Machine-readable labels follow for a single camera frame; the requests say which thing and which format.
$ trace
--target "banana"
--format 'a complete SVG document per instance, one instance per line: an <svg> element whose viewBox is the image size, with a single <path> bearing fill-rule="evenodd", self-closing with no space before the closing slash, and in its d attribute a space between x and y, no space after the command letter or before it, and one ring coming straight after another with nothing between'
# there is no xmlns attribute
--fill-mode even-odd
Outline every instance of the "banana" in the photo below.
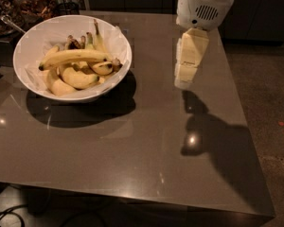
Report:
<svg viewBox="0 0 284 227"><path fill-rule="evenodd" d="M104 40L102 35L100 34L100 31L98 29L98 22L96 19L94 19L94 25L95 25L95 29L96 29L96 37L93 40L93 44L94 44L94 48L98 51L102 51L104 53L108 53L108 50L105 46ZM113 59L113 57L109 54L109 61L111 61Z"/></svg>
<svg viewBox="0 0 284 227"><path fill-rule="evenodd" d="M96 64L91 64L90 67L99 75L105 76L113 72L112 63L109 61L98 62Z"/></svg>
<svg viewBox="0 0 284 227"><path fill-rule="evenodd" d="M98 82L98 75L85 74L81 70L76 71L71 63L59 66L62 80L77 89L86 89Z"/></svg>
<svg viewBox="0 0 284 227"><path fill-rule="evenodd" d="M66 43L64 45L64 50L67 50L67 49L70 48L70 44L72 43L72 39L73 39L72 35L67 36L67 40L66 40Z"/></svg>
<svg viewBox="0 0 284 227"><path fill-rule="evenodd" d="M87 41L86 41L86 45L85 45L85 49L95 49L93 46L93 35L90 32L86 32L86 36L87 36Z"/></svg>
<svg viewBox="0 0 284 227"><path fill-rule="evenodd" d="M52 46L49 50L47 50L47 52L45 53L46 56L49 56L50 54L56 53L60 51L60 47L55 44L54 46Z"/></svg>
<svg viewBox="0 0 284 227"><path fill-rule="evenodd" d="M45 56L40 64L39 70L44 71L52 67L57 67L60 64L77 61L87 62L100 62L107 61L109 59L108 53L104 53L97 50L88 49L73 49L73 50L62 50L56 53L52 53Z"/></svg>
<svg viewBox="0 0 284 227"><path fill-rule="evenodd" d="M70 49L81 49L81 44L76 39L72 39Z"/></svg>
<svg viewBox="0 0 284 227"><path fill-rule="evenodd" d="M79 71L85 68L91 70L91 68L89 67L86 61L79 61L79 62L74 63L74 68L76 71Z"/></svg>
<svg viewBox="0 0 284 227"><path fill-rule="evenodd" d="M84 35L81 36L80 40L80 48L85 49L86 37Z"/></svg>
<svg viewBox="0 0 284 227"><path fill-rule="evenodd" d="M123 64L121 64L121 61L118 58L114 58L112 60L112 66L113 66L113 70L114 72L118 72Z"/></svg>
<svg viewBox="0 0 284 227"><path fill-rule="evenodd" d="M43 71L43 78L46 87L56 96L63 96L77 91L59 78L56 68Z"/></svg>

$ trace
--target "bowl rim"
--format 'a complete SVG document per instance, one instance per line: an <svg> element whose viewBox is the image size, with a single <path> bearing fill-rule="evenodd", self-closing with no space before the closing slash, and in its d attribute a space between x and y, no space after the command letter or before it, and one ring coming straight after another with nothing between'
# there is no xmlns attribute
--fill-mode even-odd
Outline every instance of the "bowl rim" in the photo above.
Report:
<svg viewBox="0 0 284 227"><path fill-rule="evenodd" d="M13 68L14 68L14 71L15 71L15 74L17 76L17 78L22 82L22 84L30 91L32 91L33 93L39 95L39 96L42 96L42 97L46 97L46 98L49 98L49 99L52 99L52 100L56 100L56 101L60 101L60 102L82 102L82 101L92 101L92 100L96 100L98 99L100 96L104 95L104 94L107 94L109 91L111 91L113 88L115 88L117 86L117 84L122 81L126 75L128 74L128 71L130 70L131 68L131 64L132 64L132 59L133 59L133 52L132 52L132 47L128 41L128 39L125 37L125 35L120 32L120 35L125 39L126 41L126 46L127 46L127 57L126 59L129 61L129 64L126 66L126 68L124 70L126 70L126 72L124 74L118 74L118 79L117 81L115 81L114 83L111 83L110 86L107 86L105 88L103 88L101 91L99 91L99 93L96 93L95 95L91 95L91 96L83 96L83 97L76 97L76 98L72 98L72 97L62 97L62 96L55 96L54 94L51 94L51 95L45 95L45 94L41 94L38 90L35 90L31 87L29 87L29 84L28 83L25 83L24 82L24 79L20 76L20 73L19 73L19 69L20 68L24 68L23 66L17 66L17 53L16 53L16 50L17 50L17 46L21 44L22 40L26 39L26 35L28 33L30 33L30 31L32 30L37 30L38 26L42 26L43 24L48 24L48 23L51 23L52 21L55 21L55 20L60 20L60 19L70 19L70 18L85 18L85 19L88 19L88 20L94 20L94 19L97 19L98 22L101 22L103 24L106 24L106 26L111 26L111 27L115 27L113 26L112 24L100 19L100 18L97 18L97 17L94 17L94 16L88 16L88 15L79 15L79 14L71 14L71 15L63 15L63 16L58 16L58 17L54 17L54 18L50 18L50 19L47 19L45 21L42 21L40 22L39 24L31 27L27 32L26 34L24 34L20 40L18 41L17 45L15 46L15 49L14 49L14 52L13 52ZM95 87L91 87L91 88L87 88L87 89L84 89L84 90L93 90L93 88L98 88L100 86L104 86L105 83L107 82L105 81L103 84L100 84L100 85L97 85Z"/></svg>

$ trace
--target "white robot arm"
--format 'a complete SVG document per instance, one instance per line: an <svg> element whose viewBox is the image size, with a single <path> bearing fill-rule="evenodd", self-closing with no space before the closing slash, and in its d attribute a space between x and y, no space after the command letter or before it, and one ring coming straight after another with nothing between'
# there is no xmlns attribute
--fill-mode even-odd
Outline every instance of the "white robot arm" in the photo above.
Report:
<svg viewBox="0 0 284 227"><path fill-rule="evenodd" d="M234 0L178 0L176 23L187 32L177 44L175 86L190 86L209 42L207 32L222 23L233 3Z"/></svg>

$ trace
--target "white bowl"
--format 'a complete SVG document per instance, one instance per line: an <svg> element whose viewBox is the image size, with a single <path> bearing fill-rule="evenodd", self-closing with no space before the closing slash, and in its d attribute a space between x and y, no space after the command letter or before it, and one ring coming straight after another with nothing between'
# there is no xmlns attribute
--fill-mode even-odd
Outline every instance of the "white bowl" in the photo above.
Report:
<svg viewBox="0 0 284 227"><path fill-rule="evenodd" d="M103 84L65 96L53 95L45 86L38 66L46 51L55 44L63 46L68 35L80 39L86 32L95 34L94 19L109 52L121 60L123 66ZM13 54L13 66L18 79L37 95L63 102L86 102L98 99L112 90L128 73L132 63L129 42L117 26L98 18L83 15L66 15L39 23L18 42Z"/></svg>

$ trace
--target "table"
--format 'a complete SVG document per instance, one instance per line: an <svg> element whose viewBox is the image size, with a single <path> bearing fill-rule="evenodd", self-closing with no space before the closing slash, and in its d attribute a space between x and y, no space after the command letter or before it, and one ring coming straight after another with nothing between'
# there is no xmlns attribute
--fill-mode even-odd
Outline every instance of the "table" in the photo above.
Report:
<svg viewBox="0 0 284 227"><path fill-rule="evenodd" d="M203 217L218 211L238 224L230 226L271 219L218 30L209 33L194 83L182 91L173 85L183 32L175 15L81 14L122 29L133 49L131 72L95 102L61 104L0 68L0 182L174 204L202 209Z"/></svg>

